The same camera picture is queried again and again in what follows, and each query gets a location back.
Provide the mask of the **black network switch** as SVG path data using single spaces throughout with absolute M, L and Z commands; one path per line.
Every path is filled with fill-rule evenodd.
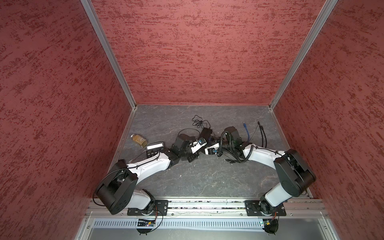
M 209 137 L 211 136 L 213 130 L 209 128 L 203 128 L 202 132 L 200 134 L 200 138 L 204 138 L 206 141 L 208 141 Z

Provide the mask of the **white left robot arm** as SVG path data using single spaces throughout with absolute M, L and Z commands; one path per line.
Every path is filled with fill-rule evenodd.
M 203 137 L 196 139 L 181 134 L 170 149 L 159 149 L 143 161 L 128 164 L 125 160 L 119 160 L 101 180 L 93 194 L 101 203 L 95 200 L 93 202 L 105 207 L 112 215 L 125 208 L 143 211 L 147 216 L 156 214 L 156 199 L 147 190 L 138 190 L 138 183 L 158 172 L 168 170 L 178 164 L 180 159 L 193 161 L 199 156 L 198 151 L 206 144 L 207 141 Z

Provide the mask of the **black power adapter with cable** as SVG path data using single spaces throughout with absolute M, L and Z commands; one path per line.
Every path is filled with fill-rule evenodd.
M 193 118 L 192 118 L 192 122 L 193 122 L 193 126 L 197 127 L 198 129 L 203 129 L 203 128 L 207 128 L 207 129 L 210 129 L 211 128 L 211 124 L 209 123 L 208 120 L 204 120 L 202 117 L 198 116 L 198 115 L 195 115 Z

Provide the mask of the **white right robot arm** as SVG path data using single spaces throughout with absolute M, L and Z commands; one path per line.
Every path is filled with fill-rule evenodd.
M 293 150 L 276 151 L 244 142 L 235 127 L 226 128 L 218 140 L 217 156 L 228 153 L 229 163 L 257 162 L 274 169 L 279 183 L 260 198 L 256 211 L 263 216 L 277 214 L 282 203 L 299 197 L 317 177 L 301 155 Z

